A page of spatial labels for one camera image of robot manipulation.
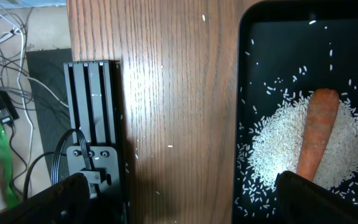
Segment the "wooden table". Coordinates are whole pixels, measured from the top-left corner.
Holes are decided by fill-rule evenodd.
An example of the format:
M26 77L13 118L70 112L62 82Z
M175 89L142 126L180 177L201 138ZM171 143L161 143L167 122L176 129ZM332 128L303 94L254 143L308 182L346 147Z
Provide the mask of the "wooden table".
M131 223L231 222L237 37L255 2L67 0L74 60L122 62Z

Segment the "orange carrot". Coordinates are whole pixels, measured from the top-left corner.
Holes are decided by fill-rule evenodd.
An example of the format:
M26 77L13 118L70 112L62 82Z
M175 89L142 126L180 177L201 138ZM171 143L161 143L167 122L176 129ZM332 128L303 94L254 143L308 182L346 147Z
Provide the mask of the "orange carrot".
M296 173L313 181L323 158L339 108L335 90L318 89L310 99L298 170Z

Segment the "pile of rice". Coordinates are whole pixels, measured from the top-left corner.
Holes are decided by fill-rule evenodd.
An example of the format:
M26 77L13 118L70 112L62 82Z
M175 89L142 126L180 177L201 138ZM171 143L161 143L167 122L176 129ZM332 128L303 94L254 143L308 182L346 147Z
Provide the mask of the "pile of rice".
M248 168L264 187L274 189L277 174L290 170L296 173L303 130L310 96L299 101L283 101L271 117L262 117L255 123L252 147L245 147ZM330 189L354 177L358 171L358 110L351 108L350 100L340 102L334 129L314 183Z

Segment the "beige floor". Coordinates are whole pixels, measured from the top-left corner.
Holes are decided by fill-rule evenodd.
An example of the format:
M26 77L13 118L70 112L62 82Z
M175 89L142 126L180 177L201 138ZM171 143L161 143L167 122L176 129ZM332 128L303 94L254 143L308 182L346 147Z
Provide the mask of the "beige floor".
M9 10L10 12L16 13L22 18L23 21L28 19L28 42L27 42L27 51L34 50L50 50L50 49L64 49L70 48L70 36L68 30L68 19L67 19L67 9L66 7L39 7L34 9L13 9ZM0 20L0 33L4 31L10 31L12 26L5 22L3 19ZM20 51L21 39L19 36L13 37L7 42L0 45L5 56L12 56ZM27 70L27 63L24 64L24 69ZM8 74L9 85L17 88L16 77L17 72L9 71ZM21 79L23 88L27 91L30 91L30 85L27 80ZM33 108L33 102L28 105L29 108ZM25 158L29 158L29 135L30 135L30 126L25 118L25 114L22 110L17 110L19 113L20 119L15 121L17 134L15 135L12 145L14 148ZM38 155L43 153L40 133L38 129L37 116L35 111L30 111L30 118L34 123L34 140L32 144L31 159L35 159ZM5 127L8 136L11 135L11 130L8 127ZM14 175L17 175L22 170L24 170L24 165L20 160L12 155ZM22 188L24 181L24 175L19 178L16 182L19 188ZM50 186L50 179L48 175L48 170L46 167L45 160L42 159L37 163L33 172L32 172L32 191L31 194L34 195L43 189L46 189ZM0 210L5 208L5 203L0 188Z

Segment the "tray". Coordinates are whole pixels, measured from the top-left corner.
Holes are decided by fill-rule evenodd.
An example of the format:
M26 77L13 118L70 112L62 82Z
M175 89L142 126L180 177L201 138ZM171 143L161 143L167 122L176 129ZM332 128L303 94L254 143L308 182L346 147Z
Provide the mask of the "tray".
M253 135L248 134L248 128L252 128L263 115L274 114L286 88L290 94L296 92L297 95L302 90L304 96L318 88L348 92L348 96L340 98L345 100L349 97L352 107L358 109L358 1L257 3L241 20L238 59L236 161L237 144L252 143ZM303 66L308 69L306 75L299 74L298 69ZM293 75L298 77L295 83ZM274 83L278 77L283 81ZM356 90L349 87L350 78L357 85ZM268 95L264 82L275 87L276 91L270 91L272 94ZM257 107L257 114L252 105ZM239 129L240 122L245 129ZM246 183L242 182L244 175L241 171L245 172L248 165L247 161L241 163L241 170L237 162L234 165L232 222L257 223L263 220L284 223L277 201L274 201L275 192L269 191L264 197L265 201L269 198L270 208L261 210L264 203L250 203L248 194L242 195L242 185ZM342 183L338 189L343 187L347 190L350 182ZM357 189L355 198L358 201L358 186L354 188ZM275 215L272 215L273 207L276 208Z

